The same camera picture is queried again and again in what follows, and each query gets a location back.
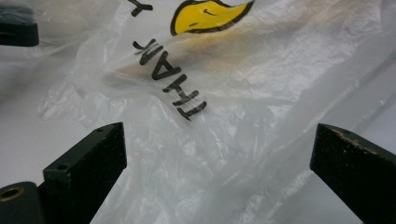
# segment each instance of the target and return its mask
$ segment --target crumpled plastic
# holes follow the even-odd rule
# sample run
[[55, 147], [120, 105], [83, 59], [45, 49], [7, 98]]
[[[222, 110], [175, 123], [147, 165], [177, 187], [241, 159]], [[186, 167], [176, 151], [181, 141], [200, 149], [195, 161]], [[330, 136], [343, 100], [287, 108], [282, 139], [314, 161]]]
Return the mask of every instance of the crumpled plastic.
[[[318, 122], [359, 129], [395, 99], [384, 93], [382, 104], [339, 112], [394, 58], [396, 3], [255, 1], [225, 30], [172, 35], [183, 1], [139, 2], [153, 10], [133, 16], [127, 0], [24, 1], [41, 43], [0, 52], [4, 63], [47, 69], [62, 55], [54, 68], [62, 78], [37, 109], [43, 120], [88, 130], [124, 123], [128, 167], [92, 223], [307, 223], [301, 207], [319, 183], [308, 167]], [[175, 74], [158, 78], [165, 51]], [[202, 110], [180, 113], [194, 108]], [[357, 220], [324, 205], [311, 213], [311, 223]]]

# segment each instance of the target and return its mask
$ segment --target yellow duck logo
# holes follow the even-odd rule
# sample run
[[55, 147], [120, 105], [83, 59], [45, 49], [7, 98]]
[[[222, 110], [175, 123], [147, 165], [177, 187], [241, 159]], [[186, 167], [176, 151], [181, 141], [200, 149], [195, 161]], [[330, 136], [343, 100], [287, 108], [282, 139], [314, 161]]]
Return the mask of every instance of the yellow duck logo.
[[242, 20], [254, 1], [231, 7], [220, 0], [188, 0], [178, 7], [171, 24], [172, 35], [213, 33], [232, 27]]

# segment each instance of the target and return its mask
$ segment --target white plastic bag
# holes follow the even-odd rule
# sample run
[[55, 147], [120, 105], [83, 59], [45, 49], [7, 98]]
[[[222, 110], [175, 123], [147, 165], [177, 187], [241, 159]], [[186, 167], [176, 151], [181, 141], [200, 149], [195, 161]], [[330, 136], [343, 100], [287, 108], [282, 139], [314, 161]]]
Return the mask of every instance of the white plastic bag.
[[393, 59], [396, 4], [251, 4], [25, 2], [41, 44], [0, 55], [61, 74], [39, 117], [87, 130], [124, 122], [128, 167], [92, 223], [359, 223], [326, 206], [341, 204], [335, 195], [312, 199], [310, 153], [318, 122], [354, 129], [383, 106], [338, 112]]

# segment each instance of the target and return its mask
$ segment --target black lettering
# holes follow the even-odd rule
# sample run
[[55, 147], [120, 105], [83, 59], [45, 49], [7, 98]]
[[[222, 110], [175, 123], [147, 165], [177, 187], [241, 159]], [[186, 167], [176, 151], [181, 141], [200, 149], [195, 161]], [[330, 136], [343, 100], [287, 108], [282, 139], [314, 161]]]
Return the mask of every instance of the black lettering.
[[128, 0], [128, 2], [136, 6], [136, 8], [131, 12], [133, 17], [136, 17], [140, 12], [142, 12], [142, 10], [152, 11], [153, 9], [152, 5], [141, 4], [136, 0]]
[[188, 112], [184, 112], [184, 110], [181, 108], [178, 108], [177, 111], [178, 111], [178, 113], [180, 113], [181, 116], [183, 116], [183, 118], [191, 121], [190, 117], [194, 114], [197, 114], [197, 113], [203, 111], [205, 109], [206, 105], [207, 105], [207, 103], [206, 103], [206, 101], [204, 101], [203, 103], [201, 103], [200, 105], [198, 105], [197, 107], [195, 107], [194, 109], [192, 109]]
[[175, 90], [177, 94], [180, 96], [180, 100], [173, 102], [174, 106], [179, 106], [179, 105], [184, 105], [188, 103], [190, 100], [195, 98], [197, 95], [199, 95], [198, 91], [193, 91], [192, 94], [186, 95], [186, 92], [184, 92], [180, 84], [183, 83], [187, 79], [186, 75], [181, 75], [178, 79], [176, 79], [172, 84], [170, 84], [167, 88], [163, 89], [163, 92], [169, 92], [172, 90]]
[[159, 53], [161, 50], [163, 50], [163, 46], [160, 46], [160, 47], [156, 48], [154, 51], [149, 52], [151, 49], [158, 46], [158, 44], [153, 45], [155, 43], [155, 41], [156, 41], [155, 39], [151, 39], [150, 42], [145, 47], [140, 46], [136, 41], [134, 41], [134, 47], [136, 49], [140, 49], [140, 51], [138, 51], [135, 55], [139, 55], [139, 54], [143, 53], [143, 56], [140, 59], [140, 65], [145, 65], [157, 53]]
[[[161, 55], [160, 60], [157, 62], [157, 65], [155, 66], [154, 71], [151, 74], [152, 79], [154, 80], [160, 80], [165, 77], [170, 77], [172, 75], [175, 75], [179, 72], [181, 72], [180, 67], [174, 68], [167, 60], [166, 58], [168, 57], [168, 51], [164, 51], [163, 54]], [[160, 70], [162, 67], [165, 67], [166, 71], [160, 73]]]

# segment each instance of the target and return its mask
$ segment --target bolt hole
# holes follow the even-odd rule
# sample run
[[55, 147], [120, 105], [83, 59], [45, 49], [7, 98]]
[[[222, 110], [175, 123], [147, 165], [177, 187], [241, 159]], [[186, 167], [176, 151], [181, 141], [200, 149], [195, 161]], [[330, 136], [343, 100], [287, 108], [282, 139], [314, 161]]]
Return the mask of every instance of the bolt hole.
[[20, 196], [21, 194], [23, 194], [23, 188], [7, 189], [6, 191], [0, 194], [0, 202], [6, 202], [12, 200]]
[[60, 170], [60, 171], [62, 171], [62, 170], [67, 169], [67, 167], [68, 167], [68, 166], [67, 166], [66, 164], [62, 164], [62, 165], [59, 165], [57, 169]]

